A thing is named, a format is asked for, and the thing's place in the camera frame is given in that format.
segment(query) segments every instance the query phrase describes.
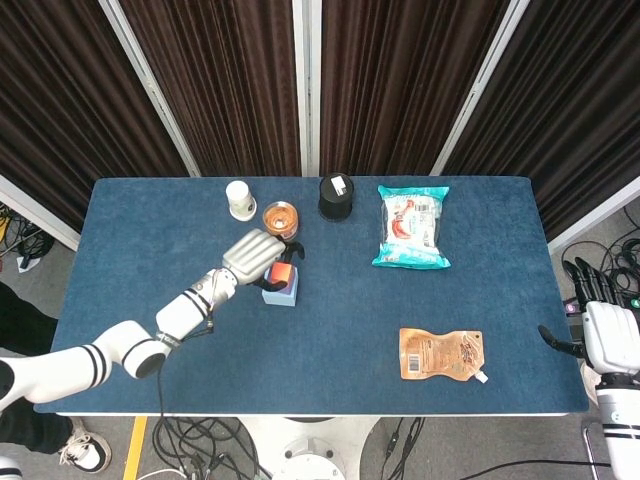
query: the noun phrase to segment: blue tablecloth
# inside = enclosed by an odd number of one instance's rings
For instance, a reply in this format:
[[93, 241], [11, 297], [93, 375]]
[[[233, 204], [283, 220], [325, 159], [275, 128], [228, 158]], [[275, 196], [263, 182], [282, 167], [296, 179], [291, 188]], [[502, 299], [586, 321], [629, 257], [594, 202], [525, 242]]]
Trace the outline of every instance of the blue tablecloth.
[[[295, 308], [266, 306], [239, 289], [211, 336], [166, 362], [166, 410], [202, 414], [507, 414], [586, 410], [575, 360], [552, 351], [536, 327], [568, 328], [529, 180], [513, 177], [355, 177], [351, 216], [318, 214], [317, 178], [247, 178], [258, 201], [248, 223], [231, 218], [229, 178], [100, 180], [82, 233], [54, 349], [90, 343], [134, 319], [154, 333], [155, 313], [210, 268], [264, 207], [296, 206]], [[377, 268], [377, 186], [451, 187], [439, 246], [452, 267]], [[398, 329], [484, 332], [489, 381], [400, 379]], [[41, 411], [158, 412], [155, 377], [120, 367], [94, 390]]]

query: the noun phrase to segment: orange block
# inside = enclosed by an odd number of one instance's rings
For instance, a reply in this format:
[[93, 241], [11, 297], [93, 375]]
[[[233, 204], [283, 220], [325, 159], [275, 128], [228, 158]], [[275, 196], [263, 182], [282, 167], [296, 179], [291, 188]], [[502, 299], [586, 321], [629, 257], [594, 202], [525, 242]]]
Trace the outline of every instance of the orange block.
[[276, 262], [271, 267], [271, 275], [269, 281], [271, 283], [287, 282], [287, 285], [289, 285], [292, 275], [293, 265], [289, 263]]

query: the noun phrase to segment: black canister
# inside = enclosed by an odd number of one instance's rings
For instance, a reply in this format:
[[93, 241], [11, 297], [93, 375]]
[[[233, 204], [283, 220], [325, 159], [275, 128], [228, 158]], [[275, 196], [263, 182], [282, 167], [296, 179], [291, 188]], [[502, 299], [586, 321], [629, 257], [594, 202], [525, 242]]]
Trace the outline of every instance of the black canister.
[[353, 182], [342, 173], [327, 175], [320, 182], [320, 214], [333, 222], [344, 220], [351, 213], [353, 205]]

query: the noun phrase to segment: white cup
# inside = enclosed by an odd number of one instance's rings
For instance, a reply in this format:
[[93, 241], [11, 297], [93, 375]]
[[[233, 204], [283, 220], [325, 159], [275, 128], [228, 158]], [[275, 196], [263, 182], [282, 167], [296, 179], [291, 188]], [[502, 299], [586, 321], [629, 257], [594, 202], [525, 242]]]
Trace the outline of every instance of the white cup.
[[249, 191], [249, 186], [241, 180], [234, 180], [227, 185], [229, 213], [236, 220], [248, 222], [256, 214], [256, 200]]

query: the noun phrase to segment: black pants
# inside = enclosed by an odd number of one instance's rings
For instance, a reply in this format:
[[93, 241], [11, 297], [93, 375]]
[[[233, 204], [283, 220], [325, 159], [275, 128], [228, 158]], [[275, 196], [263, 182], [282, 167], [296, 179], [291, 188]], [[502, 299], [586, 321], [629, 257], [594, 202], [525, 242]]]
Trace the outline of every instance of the black pants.
[[[21, 300], [0, 282], [0, 346], [21, 355], [49, 353], [58, 321]], [[36, 413], [20, 399], [0, 416], [0, 443], [24, 445], [33, 452], [55, 453], [71, 435], [71, 420], [54, 413]]]

